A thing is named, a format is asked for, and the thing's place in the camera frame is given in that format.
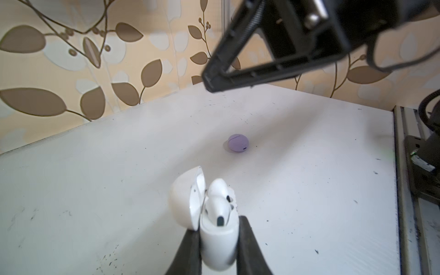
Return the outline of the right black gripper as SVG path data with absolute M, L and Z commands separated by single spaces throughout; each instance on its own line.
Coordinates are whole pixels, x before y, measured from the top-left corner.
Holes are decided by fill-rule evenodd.
M 430 5 L 430 1 L 244 1 L 202 72 L 203 83 L 216 93 L 294 78 L 342 59 Z M 256 33 L 262 34 L 272 60 L 231 71 Z

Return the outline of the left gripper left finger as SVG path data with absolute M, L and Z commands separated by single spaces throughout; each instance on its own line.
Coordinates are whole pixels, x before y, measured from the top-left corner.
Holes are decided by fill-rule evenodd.
M 199 231 L 187 230 L 165 275 L 201 275 L 201 238 Z

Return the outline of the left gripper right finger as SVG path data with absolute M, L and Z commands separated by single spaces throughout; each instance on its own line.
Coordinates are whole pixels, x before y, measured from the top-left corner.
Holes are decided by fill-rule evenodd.
M 239 217 L 239 238 L 237 252 L 238 275 L 272 275 L 253 233 L 249 220 Z

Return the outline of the white round charging case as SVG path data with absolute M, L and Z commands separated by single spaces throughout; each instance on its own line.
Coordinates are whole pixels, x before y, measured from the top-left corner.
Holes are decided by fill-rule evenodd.
M 208 188 L 202 167 L 197 166 L 173 182 L 168 203 L 177 224 L 200 232 L 201 258 L 207 267 L 220 272 L 229 269 L 236 260 L 239 215 L 235 200 L 230 203 L 228 224 L 215 227 L 205 213 Z

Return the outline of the purple round charging case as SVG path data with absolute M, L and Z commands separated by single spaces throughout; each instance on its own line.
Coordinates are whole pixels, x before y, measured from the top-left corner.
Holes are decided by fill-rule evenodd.
M 228 148 L 232 152 L 244 152 L 249 147 L 249 140 L 243 134 L 234 134 L 228 139 Z

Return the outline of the white earbud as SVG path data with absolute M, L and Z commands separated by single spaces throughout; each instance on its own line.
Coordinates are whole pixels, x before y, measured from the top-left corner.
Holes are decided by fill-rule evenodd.
M 205 203 L 205 213 L 207 219 L 215 227 L 224 227 L 228 224 L 231 213 L 231 205 L 229 201 L 220 196 L 208 197 Z
M 210 184 L 207 190 L 207 196 L 218 196 L 226 199 L 229 203 L 236 200 L 234 190 L 221 178 L 217 178 Z

